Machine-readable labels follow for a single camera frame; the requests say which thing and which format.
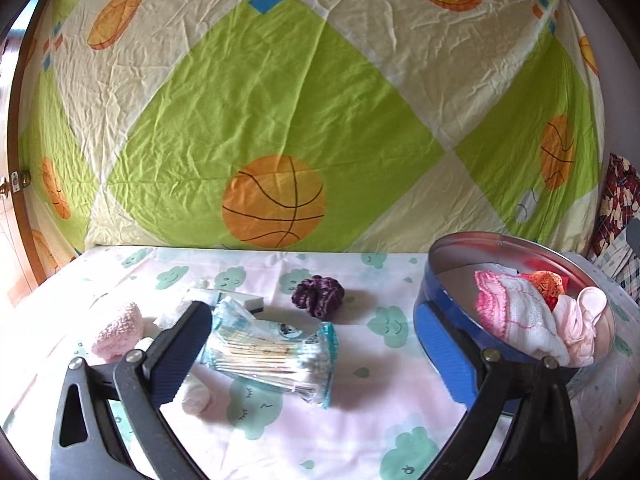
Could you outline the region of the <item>brown wooden door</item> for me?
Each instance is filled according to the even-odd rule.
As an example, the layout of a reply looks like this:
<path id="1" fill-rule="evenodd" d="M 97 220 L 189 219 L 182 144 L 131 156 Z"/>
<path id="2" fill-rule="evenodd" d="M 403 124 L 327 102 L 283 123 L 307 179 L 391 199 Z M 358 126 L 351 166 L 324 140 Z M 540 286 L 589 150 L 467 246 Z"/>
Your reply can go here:
<path id="1" fill-rule="evenodd" d="M 1 181 L 17 170 L 17 133 L 10 126 L 10 99 L 22 43 L 36 13 L 39 0 L 29 0 L 1 39 Z M 38 286 L 24 247 L 16 206 L 23 206 L 1 195 L 1 311 L 12 310 Z"/>

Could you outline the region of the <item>brass door knob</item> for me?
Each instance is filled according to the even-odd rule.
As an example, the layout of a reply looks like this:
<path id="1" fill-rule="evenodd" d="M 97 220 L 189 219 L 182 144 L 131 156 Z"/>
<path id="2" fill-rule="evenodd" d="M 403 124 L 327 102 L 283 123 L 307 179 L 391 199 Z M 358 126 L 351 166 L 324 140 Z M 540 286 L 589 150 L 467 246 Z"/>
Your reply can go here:
<path id="1" fill-rule="evenodd" d="M 28 170 L 12 171 L 9 177 L 3 177 L 0 185 L 0 193 L 4 198 L 28 188 L 32 183 L 32 175 Z"/>

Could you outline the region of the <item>cotton swab plastic pack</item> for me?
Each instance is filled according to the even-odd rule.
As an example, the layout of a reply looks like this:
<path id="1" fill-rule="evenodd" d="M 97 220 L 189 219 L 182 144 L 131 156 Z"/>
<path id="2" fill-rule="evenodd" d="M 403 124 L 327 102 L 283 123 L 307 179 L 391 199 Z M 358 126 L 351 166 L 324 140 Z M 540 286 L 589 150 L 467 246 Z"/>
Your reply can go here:
<path id="1" fill-rule="evenodd" d="M 236 300 L 224 298 L 214 307 L 212 331 L 196 362 L 328 408 L 337 353 L 337 334 L 329 322 L 306 332 L 255 318 Z"/>

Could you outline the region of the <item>blue round metal tin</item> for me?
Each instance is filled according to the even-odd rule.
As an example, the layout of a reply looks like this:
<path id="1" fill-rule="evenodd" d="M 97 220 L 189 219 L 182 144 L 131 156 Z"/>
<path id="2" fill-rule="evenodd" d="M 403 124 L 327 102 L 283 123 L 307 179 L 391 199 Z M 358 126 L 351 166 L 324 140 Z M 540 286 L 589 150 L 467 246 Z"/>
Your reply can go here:
<path id="1" fill-rule="evenodd" d="M 583 288 L 597 284 L 573 254 L 562 255 L 522 238 L 460 232 L 436 240 L 427 254 L 424 279 L 414 308 L 414 329 L 454 400 L 465 404 L 474 400 L 480 381 L 474 377 L 472 363 L 440 324 L 441 318 L 482 350 L 496 349 L 512 362 L 534 360 L 480 326 L 474 309 L 477 297 L 474 272 L 479 270 L 519 274 L 552 271 L 568 277 L 567 293 L 573 297 Z"/>

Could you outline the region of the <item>red embroidered satin pouch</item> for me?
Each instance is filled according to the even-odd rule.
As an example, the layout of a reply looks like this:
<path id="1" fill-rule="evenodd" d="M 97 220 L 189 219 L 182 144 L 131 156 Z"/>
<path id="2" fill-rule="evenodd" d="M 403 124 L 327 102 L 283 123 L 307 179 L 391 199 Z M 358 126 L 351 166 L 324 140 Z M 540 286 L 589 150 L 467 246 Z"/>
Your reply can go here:
<path id="1" fill-rule="evenodd" d="M 568 277 L 552 271 L 541 270 L 523 274 L 523 278 L 536 288 L 551 311 L 558 303 L 559 296 L 566 294 L 568 287 Z"/>

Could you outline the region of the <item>plaid floral fabric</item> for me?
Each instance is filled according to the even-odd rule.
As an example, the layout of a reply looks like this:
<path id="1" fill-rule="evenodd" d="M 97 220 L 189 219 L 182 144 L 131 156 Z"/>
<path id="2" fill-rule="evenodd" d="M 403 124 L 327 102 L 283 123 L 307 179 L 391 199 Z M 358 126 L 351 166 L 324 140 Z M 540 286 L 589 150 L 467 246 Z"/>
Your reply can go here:
<path id="1" fill-rule="evenodd" d="M 588 258 L 639 302 L 639 171 L 611 154 Z"/>

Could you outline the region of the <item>pink-edged white washcloth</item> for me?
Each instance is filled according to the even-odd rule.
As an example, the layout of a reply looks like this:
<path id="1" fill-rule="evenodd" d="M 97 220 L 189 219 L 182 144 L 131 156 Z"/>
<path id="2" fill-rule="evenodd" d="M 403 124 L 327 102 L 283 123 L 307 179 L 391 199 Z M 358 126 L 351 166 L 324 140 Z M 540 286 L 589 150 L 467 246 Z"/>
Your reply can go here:
<path id="1" fill-rule="evenodd" d="M 530 281 L 491 270 L 475 271 L 474 280 L 475 311 L 484 330 L 532 358 L 570 364 L 552 312 Z"/>

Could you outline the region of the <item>pink fluffy sock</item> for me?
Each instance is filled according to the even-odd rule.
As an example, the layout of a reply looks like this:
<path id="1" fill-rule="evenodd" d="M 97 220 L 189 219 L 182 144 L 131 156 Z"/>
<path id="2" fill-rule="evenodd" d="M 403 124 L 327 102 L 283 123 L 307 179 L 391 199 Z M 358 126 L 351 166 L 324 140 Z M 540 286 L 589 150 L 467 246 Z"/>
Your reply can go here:
<path id="1" fill-rule="evenodd" d="M 114 360 L 133 349 L 143 332 L 142 314 L 133 302 L 100 307 L 93 318 L 90 350 L 104 361 Z"/>

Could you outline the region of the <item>basketball-print hanging bedsheet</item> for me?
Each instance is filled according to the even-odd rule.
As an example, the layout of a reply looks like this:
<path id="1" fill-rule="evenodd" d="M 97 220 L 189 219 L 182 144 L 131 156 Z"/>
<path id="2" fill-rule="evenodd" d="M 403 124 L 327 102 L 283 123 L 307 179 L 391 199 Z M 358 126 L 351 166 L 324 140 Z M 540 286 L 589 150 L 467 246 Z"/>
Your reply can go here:
<path id="1" fill-rule="evenodd" d="M 18 146 L 49 269 L 98 245 L 584 250 L 604 143 L 568 0 L 49 0 Z"/>

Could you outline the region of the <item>light pink cloth garment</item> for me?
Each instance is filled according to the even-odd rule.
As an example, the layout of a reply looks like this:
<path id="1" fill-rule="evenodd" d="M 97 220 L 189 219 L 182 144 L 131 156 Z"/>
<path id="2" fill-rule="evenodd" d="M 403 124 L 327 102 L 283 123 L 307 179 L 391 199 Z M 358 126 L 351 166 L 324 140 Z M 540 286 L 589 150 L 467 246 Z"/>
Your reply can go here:
<path id="1" fill-rule="evenodd" d="M 552 311 L 558 334 L 567 348 L 570 367 L 594 362 L 597 324 L 608 305 L 605 292 L 596 286 L 583 288 L 576 298 L 560 295 Z"/>

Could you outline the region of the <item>purple knitted scrunchie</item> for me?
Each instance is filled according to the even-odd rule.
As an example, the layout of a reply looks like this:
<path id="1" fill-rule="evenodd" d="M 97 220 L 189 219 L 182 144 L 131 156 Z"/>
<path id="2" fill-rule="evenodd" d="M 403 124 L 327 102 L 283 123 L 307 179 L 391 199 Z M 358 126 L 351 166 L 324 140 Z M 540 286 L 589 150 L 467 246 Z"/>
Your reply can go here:
<path id="1" fill-rule="evenodd" d="M 317 320 L 328 322 L 343 304 L 343 286 L 328 276 L 304 278 L 292 293 L 292 304 Z"/>

